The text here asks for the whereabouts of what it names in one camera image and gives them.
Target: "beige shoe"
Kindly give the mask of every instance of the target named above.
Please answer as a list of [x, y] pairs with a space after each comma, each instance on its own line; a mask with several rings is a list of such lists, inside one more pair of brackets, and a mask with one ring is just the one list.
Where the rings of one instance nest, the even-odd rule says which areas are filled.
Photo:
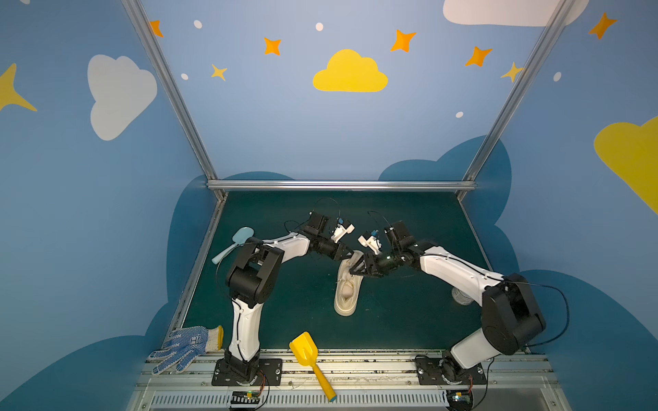
[[338, 267], [338, 283], [336, 284], [336, 297], [334, 310], [342, 316], [350, 316], [357, 309], [357, 299], [363, 276], [353, 276], [349, 269], [363, 256], [361, 251], [355, 251], [352, 258], [345, 259]]

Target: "glove cuff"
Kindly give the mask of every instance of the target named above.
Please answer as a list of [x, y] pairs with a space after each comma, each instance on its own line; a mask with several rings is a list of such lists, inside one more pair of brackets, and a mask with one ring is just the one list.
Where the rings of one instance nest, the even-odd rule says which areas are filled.
[[208, 330], [208, 342], [206, 343], [206, 352], [219, 351], [222, 348], [224, 341], [224, 328], [219, 326], [217, 328]]

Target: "yellow shovel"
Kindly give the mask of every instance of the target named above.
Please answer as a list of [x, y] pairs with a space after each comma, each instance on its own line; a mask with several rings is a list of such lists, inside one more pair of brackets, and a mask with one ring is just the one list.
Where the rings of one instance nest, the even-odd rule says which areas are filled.
[[329, 381], [327, 381], [327, 379], [324, 377], [324, 374], [322, 371], [320, 371], [320, 368], [318, 368], [318, 366], [315, 364], [315, 360], [318, 359], [318, 347], [313, 342], [311, 335], [305, 331], [302, 335], [295, 338], [290, 343], [290, 349], [297, 358], [299, 365], [304, 367], [313, 367], [315, 376], [318, 377], [320, 386], [324, 390], [324, 394], [329, 399], [329, 402], [335, 400], [336, 392], [333, 388], [331, 388], [331, 384], [329, 384]]

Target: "green mat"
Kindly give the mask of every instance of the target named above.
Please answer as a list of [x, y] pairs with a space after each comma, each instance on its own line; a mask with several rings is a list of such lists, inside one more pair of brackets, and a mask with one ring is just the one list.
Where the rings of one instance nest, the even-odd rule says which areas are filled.
[[[355, 231], [343, 237], [343, 242], [355, 250], [364, 251], [357, 240], [360, 234], [383, 226], [367, 214], [376, 210], [391, 223], [403, 220], [417, 239], [433, 239], [451, 253], [486, 267], [452, 193], [231, 192], [185, 326], [222, 325], [227, 347], [233, 311], [224, 282], [238, 250], [224, 259], [216, 278], [216, 266], [210, 259], [232, 244], [231, 237], [240, 227], [252, 227], [259, 239], [285, 235], [284, 222], [305, 221], [321, 197], [339, 202], [341, 216], [354, 224]], [[330, 200], [319, 202], [315, 210], [329, 217], [338, 213]], [[296, 225], [289, 222], [288, 228]], [[390, 246], [383, 233], [382, 244], [388, 252]], [[290, 341], [308, 331], [322, 349], [446, 349], [480, 327], [477, 304], [458, 305], [451, 297], [450, 285], [409, 267], [384, 278], [365, 278], [356, 312], [350, 317], [339, 316], [334, 311], [338, 266], [339, 262], [316, 253], [283, 264], [274, 292], [263, 306], [262, 348], [288, 348]]]

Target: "glove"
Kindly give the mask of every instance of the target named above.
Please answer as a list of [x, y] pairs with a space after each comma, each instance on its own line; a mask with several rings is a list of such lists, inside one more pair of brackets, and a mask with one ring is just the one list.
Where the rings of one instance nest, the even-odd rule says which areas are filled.
[[206, 327], [180, 328], [169, 333], [164, 340], [163, 350], [153, 351], [150, 360], [163, 360], [153, 368], [153, 375], [161, 374], [167, 368], [176, 365], [176, 373], [181, 373], [190, 366], [194, 358], [209, 351], [217, 351], [222, 346], [224, 329]]

